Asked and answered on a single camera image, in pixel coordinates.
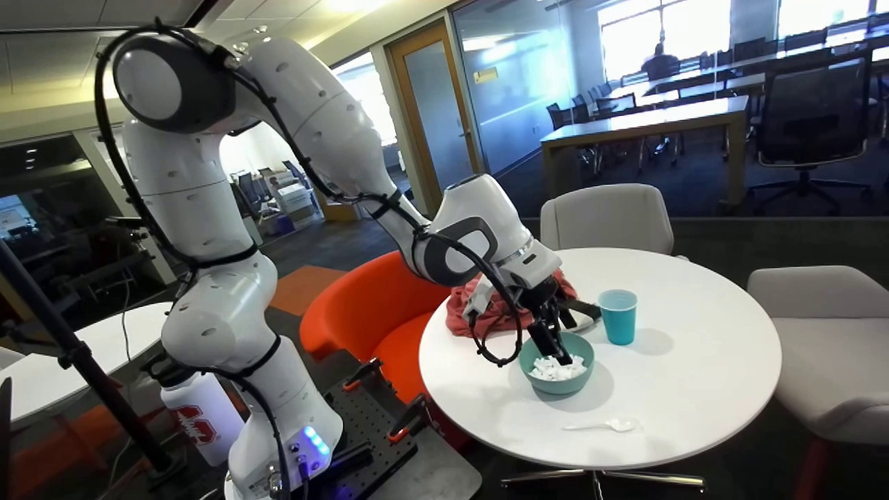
carpet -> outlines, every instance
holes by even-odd
[[[309,302],[341,276],[341,270],[330,267],[301,267],[277,277],[277,291],[269,305],[304,317]]]

round white table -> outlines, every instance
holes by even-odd
[[[607,248],[558,256],[586,302],[604,288],[637,291],[637,342],[616,347],[604,324],[586,328],[593,377],[554,401],[532,390],[516,360],[504,370],[483,360],[472,340],[447,331],[440,305],[419,342],[419,372],[433,402],[466,433],[547,466],[644,470],[723,444],[771,402],[780,344],[744,288],[673,256]],[[515,331],[493,334],[489,351],[509,355]],[[604,419],[633,419],[637,430],[564,430]]]
[[[93,322],[77,334],[90,344],[95,360],[107,374],[126,370],[162,342],[162,324],[170,302],[150,302],[126,313]],[[41,412],[69,402],[84,394],[90,384],[75,367],[61,370],[58,359],[32,353],[0,372],[0,381],[11,377],[11,422],[20,427]]]

ceiling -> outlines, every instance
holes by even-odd
[[[0,0],[0,144],[40,134],[44,122],[55,122],[58,130],[77,128],[84,119],[69,119],[93,109],[95,52],[133,24],[162,19],[165,24],[194,27],[223,44],[243,42],[262,30],[290,35],[312,51],[330,44],[330,35],[354,30],[362,19],[376,30],[390,19],[418,23],[427,12],[450,3],[454,0]]]

door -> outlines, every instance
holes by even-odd
[[[418,180],[427,210],[441,191],[480,172],[465,88],[457,77],[457,56],[445,23],[433,23],[387,44],[397,101],[409,128]]]

desk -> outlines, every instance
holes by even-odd
[[[736,283],[686,258],[640,251],[562,251],[580,299],[625,287],[640,295],[640,335],[607,342],[604,324],[584,335],[596,372],[580,394],[541,401],[520,365],[497,370],[472,340],[445,328],[445,305],[419,342],[419,372],[437,405],[480,442],[547,466],[643,470],[707,452],[771,402],[780,344],[773,320]],[[515,334],[489,347],[509,355]],[[564,430],[562,424],[637,419],[630,433]]]
[[[162,342],[162,324],[170,302],[154,302],[130,309],[126,313],[130,359],[136,360]],[[77,331],[77,340],[90,344],[95,360],[108,372],[119,372],[130,365],[119,313],[107,317]],[[52,412],[68,401],[84,394],[90,385],[75,367],[61,370],[52,355],[32,353],[0,372],[0,381],[11,377],[11,422],[23,427],[32,416]]]
[[[719,98],[671,109],[650,109],[611,119],[564,124],[541,138],[541,167],[550,198],[562,195],[555,155],[566,147],[596,147],[604,141],[625,141],[643,137],[666,137],[682,130],[725,128],[729,137],[729,183],[725,206],[744,199],[744,137],[748,137],[748,98]]]

